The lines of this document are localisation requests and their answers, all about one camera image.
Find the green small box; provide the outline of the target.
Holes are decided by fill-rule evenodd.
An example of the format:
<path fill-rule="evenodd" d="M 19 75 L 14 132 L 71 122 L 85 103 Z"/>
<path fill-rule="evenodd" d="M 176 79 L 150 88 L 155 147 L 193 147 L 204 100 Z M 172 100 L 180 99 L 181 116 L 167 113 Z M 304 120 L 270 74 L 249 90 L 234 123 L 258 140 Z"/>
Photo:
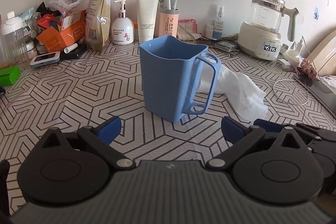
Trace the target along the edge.
<path fill-rule="evenodd" d="M 0 85 L 9 86 L 17 82 L 21 75 L 21 70 L 19 67 L 8 67 L 0 70 Z"/>

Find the white cream tube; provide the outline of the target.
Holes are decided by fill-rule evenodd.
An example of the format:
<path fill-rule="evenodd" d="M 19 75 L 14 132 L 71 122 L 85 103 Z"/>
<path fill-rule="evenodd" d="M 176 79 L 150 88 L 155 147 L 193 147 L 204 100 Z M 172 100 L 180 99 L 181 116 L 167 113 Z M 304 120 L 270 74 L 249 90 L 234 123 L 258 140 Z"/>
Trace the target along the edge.
<path fill-rule="evenodd" d="M 159 0 L 137 0 L 137 23 L 140 44 L 154 38 L 158 2 Z"/>

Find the clear white-lid bottle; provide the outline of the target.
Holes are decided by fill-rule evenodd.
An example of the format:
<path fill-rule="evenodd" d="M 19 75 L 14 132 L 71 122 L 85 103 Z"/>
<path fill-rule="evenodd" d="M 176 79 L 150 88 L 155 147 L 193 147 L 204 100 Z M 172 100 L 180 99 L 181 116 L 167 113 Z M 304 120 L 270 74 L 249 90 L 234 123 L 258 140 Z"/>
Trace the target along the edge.
<path fill-rule="evenodd" d="M 8 57 L 13 65 L 23 71 L 29 67 L 23 20 L 15 16 L 15 12 L 7 13 L 7 19 L 1 25 L 1 34 L 5 40 Z"/>

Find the glass electric kettle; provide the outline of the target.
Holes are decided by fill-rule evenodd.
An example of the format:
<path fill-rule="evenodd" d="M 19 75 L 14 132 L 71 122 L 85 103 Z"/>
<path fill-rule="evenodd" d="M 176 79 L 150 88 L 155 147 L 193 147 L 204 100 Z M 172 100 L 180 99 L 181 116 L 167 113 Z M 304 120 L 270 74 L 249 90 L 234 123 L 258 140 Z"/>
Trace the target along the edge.
<path fill-rule="evenodd" d="M 289 17 L 287 39 L 293 42 L 298 14 L 298 9 L 288 9 L 284 0 L 252 0 L 248 20 L 238 34 L 239 48 L 257 59 L 275 61 L 281 49 L 281 20 Z"/>

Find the small white spray bottle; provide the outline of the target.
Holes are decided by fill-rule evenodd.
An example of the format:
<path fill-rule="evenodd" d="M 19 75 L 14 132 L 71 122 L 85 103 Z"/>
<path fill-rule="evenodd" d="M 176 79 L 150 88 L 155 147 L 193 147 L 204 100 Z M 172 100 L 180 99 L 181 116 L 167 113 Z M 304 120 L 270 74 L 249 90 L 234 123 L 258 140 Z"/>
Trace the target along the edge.
<path fill-rule="evenodd" d="M 213 39 L 218 40 L 222 37 L 224 30 L 224 7 L 219 7 L 218 14 L 214 20 Z"/>

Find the beige round cushion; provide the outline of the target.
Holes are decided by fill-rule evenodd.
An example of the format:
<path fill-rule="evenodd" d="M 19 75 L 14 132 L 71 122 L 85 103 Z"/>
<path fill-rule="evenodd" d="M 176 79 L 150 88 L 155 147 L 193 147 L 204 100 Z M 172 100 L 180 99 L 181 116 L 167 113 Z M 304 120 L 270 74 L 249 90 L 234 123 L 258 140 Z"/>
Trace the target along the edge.
<path fill-rule="evenodd" d="M 335 76 L 336 31 L 331 32 L 309 54 L 307 59 L 314 65 L 319 76 Z"/>

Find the black flat case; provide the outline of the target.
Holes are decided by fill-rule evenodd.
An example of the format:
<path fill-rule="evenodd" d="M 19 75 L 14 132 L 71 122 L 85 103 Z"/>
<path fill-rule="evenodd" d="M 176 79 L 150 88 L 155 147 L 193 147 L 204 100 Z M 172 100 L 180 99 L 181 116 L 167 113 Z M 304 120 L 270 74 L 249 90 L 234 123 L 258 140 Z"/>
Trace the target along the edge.
<path fill-rule="evenodd" d="M 60 53 L 60 61 L 63 60 L 76 60 L 79 59 L 87 50 L 87 45 L 85 43 L 79 44 L 77 48 L 69 53 Z"/>

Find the pink toothbrush holder cup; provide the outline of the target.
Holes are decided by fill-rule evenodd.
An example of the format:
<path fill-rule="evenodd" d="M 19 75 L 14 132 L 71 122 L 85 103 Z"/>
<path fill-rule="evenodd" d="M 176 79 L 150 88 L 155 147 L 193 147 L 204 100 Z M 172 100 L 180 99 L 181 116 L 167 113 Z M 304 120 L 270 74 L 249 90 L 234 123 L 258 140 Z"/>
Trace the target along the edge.
<path fill-rule="evenodd" d="M 178 9 L 160 9 L 159 10 L 159 28 L 158 36 L 173 36 L 177 37 L 177 28 L 179 20 Z"/>

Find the black tablet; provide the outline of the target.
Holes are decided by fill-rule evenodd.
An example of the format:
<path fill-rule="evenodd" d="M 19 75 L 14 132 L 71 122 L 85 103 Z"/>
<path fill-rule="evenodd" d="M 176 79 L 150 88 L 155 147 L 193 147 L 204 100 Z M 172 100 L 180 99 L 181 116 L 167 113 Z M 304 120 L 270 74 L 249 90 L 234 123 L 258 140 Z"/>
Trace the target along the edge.
<path fill-rule="evenodd" d="M 303 86 L 327 111 L 336 118 L 336 95 L 319 79 L 311 79 L 306 75 L 294 75 L 292 79 Z"/>

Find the white pink-edged cloth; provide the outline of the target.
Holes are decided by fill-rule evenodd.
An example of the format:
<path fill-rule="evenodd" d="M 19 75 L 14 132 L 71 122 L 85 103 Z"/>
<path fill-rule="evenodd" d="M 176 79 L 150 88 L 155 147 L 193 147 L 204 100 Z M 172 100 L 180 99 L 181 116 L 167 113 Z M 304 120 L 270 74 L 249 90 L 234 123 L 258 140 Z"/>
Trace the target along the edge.
<path fill-rule="evenodd" d="M 178 21 L 177 38 L 184 42 L 196 42 L 202 36 L 198 32 L 198 25 L 195 19 L 184 19 Z"/>

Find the beige powder bag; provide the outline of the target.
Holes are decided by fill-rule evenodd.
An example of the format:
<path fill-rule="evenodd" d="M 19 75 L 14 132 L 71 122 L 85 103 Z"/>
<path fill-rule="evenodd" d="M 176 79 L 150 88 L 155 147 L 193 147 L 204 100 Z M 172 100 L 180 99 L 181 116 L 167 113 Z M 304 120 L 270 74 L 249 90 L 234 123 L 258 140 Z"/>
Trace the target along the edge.
<path fill-rule="evenodd" d="M 89 0 L 86 9 L 85 42 L 93 51 L 101 51 L 109 42 L 111 0 Z"/>

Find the white paper towel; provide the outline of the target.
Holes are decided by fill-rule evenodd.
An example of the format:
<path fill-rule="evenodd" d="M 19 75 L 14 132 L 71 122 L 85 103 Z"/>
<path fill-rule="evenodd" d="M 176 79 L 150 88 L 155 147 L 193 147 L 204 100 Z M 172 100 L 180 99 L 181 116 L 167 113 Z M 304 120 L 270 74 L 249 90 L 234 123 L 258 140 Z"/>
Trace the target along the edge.
<path fill-rule="evenodd" d="M 267 115 L 266 93 L 248 76 L 225 65 L 221 65 L 214 93 L 226 95 L 235 113 L 245 122 L 264 119 Z"/>

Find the pink crochet flower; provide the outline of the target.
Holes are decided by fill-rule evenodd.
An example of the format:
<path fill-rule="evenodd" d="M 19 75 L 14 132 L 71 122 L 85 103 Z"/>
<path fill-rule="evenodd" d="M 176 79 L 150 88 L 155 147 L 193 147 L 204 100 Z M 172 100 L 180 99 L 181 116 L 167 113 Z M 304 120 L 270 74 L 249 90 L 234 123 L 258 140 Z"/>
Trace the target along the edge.
<path fill-rule="evenodd" d="M 300 68 L 305 75 L 307 75 L 310 79 L 316 79 L 318 73 L 311 62 L 307 59 L 303 59 L 300 63 Z"/>

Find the orange cardboard box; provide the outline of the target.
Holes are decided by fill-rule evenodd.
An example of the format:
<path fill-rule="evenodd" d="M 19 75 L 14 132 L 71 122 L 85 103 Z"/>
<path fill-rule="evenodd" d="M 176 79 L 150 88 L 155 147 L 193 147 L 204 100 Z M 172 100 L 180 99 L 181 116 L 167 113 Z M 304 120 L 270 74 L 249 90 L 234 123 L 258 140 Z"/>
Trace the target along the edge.
<path fill-rule="evenodd" d="M 58 20 L 46 14 L 37 21 L 42 32 L 37 36 L 47 52 L 62 51 L 85 35 L 85 10 Z"/>

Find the grey white small device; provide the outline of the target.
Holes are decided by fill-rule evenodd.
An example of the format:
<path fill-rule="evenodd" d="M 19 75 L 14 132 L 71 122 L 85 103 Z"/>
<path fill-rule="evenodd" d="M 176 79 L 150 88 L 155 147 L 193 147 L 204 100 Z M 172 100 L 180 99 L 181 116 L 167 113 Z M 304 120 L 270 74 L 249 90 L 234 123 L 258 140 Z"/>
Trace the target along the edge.
<path fill-rule="evenodd" d="M 60 61 L 60 51 L 46 53 L 34 57 L 30 62 L 30 67 L 38 68 L 46 65 L 56 64 Z"/>

